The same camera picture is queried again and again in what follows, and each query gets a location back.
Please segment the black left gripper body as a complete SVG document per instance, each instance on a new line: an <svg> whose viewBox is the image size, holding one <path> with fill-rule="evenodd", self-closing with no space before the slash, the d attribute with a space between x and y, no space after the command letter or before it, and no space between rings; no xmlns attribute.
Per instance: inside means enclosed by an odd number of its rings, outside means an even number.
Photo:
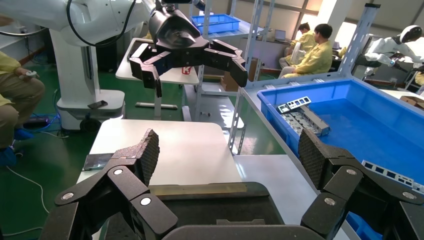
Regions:
<svg viewBox="0 0 424 240"><path fill-rule="evenodd" d="M205 49L209 41L178 9L167 11L165 7L151 13L149 32L157 53L162 55L169 68L200 66L204 64Z"/></svg>

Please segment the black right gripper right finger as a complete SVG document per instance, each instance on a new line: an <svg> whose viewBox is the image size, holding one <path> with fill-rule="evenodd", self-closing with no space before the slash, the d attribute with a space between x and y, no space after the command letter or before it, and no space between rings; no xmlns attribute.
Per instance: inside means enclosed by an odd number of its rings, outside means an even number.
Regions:
<svg viewBox="0 0 424 240"><path fill-rule="evenodd" d="M348 150L323 143L304 129L299 160L319 194L300 224L332 240L349 213L385 240L424 237L424 197L412 187L367 169Z"/></svg>

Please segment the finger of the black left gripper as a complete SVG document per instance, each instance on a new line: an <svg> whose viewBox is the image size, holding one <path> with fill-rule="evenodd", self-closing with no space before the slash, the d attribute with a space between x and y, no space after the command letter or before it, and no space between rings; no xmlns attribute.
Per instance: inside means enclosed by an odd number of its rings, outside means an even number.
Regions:
<svg viewBox="0 0 424 240"><path fill-rule="evenodd" d="M158 51L147 42L134 42L128 54L132 76L141 80L146 89L153 89L158 98L162 97L160 76L172 68L170 59L170 51Z"/></svg>
<svg viewBox="0 0 424 240"><path fill-rule="evenodd" d="M243 51L235 46L214 39L202 50L202 64L208 67L229 72L239 87L245 87L248 81L246 61Z"/></svg>

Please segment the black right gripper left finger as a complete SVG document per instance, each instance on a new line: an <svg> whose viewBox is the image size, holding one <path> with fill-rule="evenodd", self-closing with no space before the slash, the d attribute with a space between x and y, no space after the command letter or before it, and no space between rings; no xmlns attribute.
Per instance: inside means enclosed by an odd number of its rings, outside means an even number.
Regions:
<svg viewBox="0 0 424 240"><path fill-rule="evenodd" d="M149 189L159 153L152 129L138 144L117 150L102 170L57 195L40 239L90 240L118 213L140 240L163 239L178 218Z"/></svg>

